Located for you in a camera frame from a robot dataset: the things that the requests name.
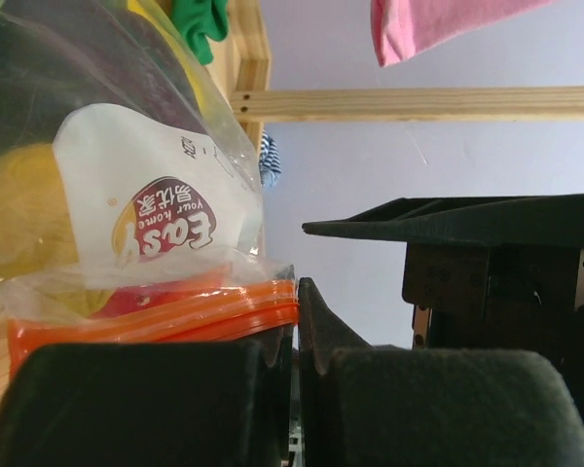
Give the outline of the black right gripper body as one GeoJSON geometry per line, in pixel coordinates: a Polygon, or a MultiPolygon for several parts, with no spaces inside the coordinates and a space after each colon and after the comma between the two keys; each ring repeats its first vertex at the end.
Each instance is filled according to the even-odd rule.
{"type": "Polygon", "coordinates": [[[415,347],[536,352],[584,421],[584,249],[410,243],[402,297],[415,347]]]}

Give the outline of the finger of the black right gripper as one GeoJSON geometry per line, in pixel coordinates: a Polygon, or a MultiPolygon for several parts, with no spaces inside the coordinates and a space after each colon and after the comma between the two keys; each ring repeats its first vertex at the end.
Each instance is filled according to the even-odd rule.
{"type": "Polygon", "coordinates": [[[584,248],[584,194],[399,198],[347,219],[308,222],[306,234],[421,244],[584,248]]]}

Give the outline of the fake yellow orange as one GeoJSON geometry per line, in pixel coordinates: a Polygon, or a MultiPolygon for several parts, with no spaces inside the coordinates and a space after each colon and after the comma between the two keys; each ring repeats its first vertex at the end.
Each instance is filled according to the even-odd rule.
{"type": "Polygon", "coordinates": [[[140,183],[110,145],[70,141],[0,155],[0,319],[89,320],[116,289],[140,183]]]}

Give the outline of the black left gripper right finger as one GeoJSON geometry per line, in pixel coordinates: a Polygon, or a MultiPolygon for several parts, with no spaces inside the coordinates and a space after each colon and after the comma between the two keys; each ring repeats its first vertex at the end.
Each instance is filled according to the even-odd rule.
{"type": "Polygon", "coordinates": [[[372,346],[298,286],[308,466],[584,466],[561,375],[512,350],[372,346]]]}

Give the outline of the pink shirt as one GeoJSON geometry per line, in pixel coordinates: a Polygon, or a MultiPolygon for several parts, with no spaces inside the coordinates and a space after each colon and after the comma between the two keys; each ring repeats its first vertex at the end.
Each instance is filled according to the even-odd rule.
{"type": "Polygon", "coordinates": [[[404,62],[458,35],[546,6],[540,0],[377,0],[371,37],[379,66],[404,62]]]}

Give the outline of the wooden clothes rack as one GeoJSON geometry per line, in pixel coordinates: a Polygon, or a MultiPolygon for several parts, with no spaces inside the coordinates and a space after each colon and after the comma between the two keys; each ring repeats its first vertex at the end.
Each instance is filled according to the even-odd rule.
{"type": "Polygon", "coordinates": [[[207,70],[249,140],[302,122],[584,122],[584,87],[270,90],[272,53],[261,5],[232,1],[230,34],[207,70]]]}

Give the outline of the fake red apple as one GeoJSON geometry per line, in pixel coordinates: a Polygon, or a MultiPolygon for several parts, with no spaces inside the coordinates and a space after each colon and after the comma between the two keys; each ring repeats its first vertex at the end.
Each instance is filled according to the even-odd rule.
{"type": "Polygon", "coordinates": [[[116,289],[91,319],[119,317],[218,290],[226,272],[225,269],[215,269],[188,279],[116,289]]]}

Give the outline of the clear zip top bag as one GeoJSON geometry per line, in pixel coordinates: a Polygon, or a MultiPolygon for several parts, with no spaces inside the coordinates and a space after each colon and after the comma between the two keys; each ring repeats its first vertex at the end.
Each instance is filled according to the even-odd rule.
{"type": "Polygon", "coordinates": [[[60,342],[230,341],[296,324],[259,258],[257,159],[156,1],[0,1],[0,320],[60,342]]]}

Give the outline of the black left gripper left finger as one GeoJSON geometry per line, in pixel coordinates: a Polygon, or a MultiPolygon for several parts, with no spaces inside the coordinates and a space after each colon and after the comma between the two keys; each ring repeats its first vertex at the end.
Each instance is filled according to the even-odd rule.
{"type": "Polygon", "coordinates": [[[0,466],[277,466],[292,330],[35,350],[0,401],[0,466]]]}

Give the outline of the green tank top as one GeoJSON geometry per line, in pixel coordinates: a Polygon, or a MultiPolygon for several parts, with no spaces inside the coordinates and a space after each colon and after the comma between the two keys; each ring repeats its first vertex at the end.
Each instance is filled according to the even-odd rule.
{"type": "Polygon", "coordinates": [[[228,0],[175,0],[171,22],[201,65],[214,57],[210,41],[222,42],[229,34],[228,0]]]}

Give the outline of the blue striped cloth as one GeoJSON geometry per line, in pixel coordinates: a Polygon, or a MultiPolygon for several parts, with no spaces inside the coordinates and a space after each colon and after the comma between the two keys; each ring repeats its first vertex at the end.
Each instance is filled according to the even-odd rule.
{"type": "Polygon", "coordinates": [[[272,188],[281,176],[281,161],[276,143],[263,132],[259,158],[260,179],[263,188],[272,188]]]}

